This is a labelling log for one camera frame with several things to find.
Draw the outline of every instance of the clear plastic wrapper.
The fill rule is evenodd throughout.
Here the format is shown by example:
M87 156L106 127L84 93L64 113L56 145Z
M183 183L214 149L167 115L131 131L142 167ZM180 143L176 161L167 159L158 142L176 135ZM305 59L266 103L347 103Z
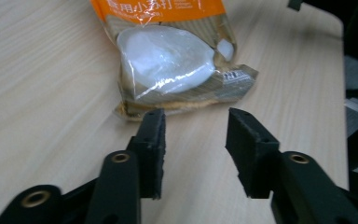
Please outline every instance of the clear plastic wrapper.
M221 1L91 0L121 52L116 112L140 120L238 101L257 72L233 64L236 42Z

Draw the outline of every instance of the orange packaging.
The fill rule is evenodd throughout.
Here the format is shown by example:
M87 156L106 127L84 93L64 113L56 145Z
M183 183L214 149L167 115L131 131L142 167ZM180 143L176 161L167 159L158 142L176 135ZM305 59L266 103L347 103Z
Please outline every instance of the orange packaging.
M141 120L234 102L257 72L234 64L237 44L221 0L90 0L121 53L115 111Z
M107 15L145 24L153 21L188 21L225 13L221 1L211 0L91 0L98 17Z

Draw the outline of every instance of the screw hole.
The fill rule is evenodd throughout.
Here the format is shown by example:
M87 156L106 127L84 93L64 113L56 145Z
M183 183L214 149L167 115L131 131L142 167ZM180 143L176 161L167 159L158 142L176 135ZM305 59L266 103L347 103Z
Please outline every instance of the screw hole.
M28 194L24 199L22 199L21 205L26 208L36 207L47 201L49 197L50 192L45 190L39 190Z
M310 162L310 160L308 160L307 158L298 155L298 154L292 154L290 155L290 160L295 161L297 163L301 163L301 164L307 164Z
M337 224L351 224L349 220L347 220L345 217L336 217L336 223Z
M128 154L117 154L112 158L113 162L124 162L130 159L130 156Z

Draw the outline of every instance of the light wooden surface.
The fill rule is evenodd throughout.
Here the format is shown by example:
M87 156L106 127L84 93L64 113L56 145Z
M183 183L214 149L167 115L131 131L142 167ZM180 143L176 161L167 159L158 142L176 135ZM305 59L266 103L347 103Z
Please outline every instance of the light wooden surface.
M273 223L268 200L246 198L224 148L230 106L347 185L341 24L286 0L224 3L237 63L257 69L257 82L236 104L167 118L162 200L142 200L144 224ZM87 0L0 1L0 213L31 186L84 184L126 147L139 123L112 114L118 67Z

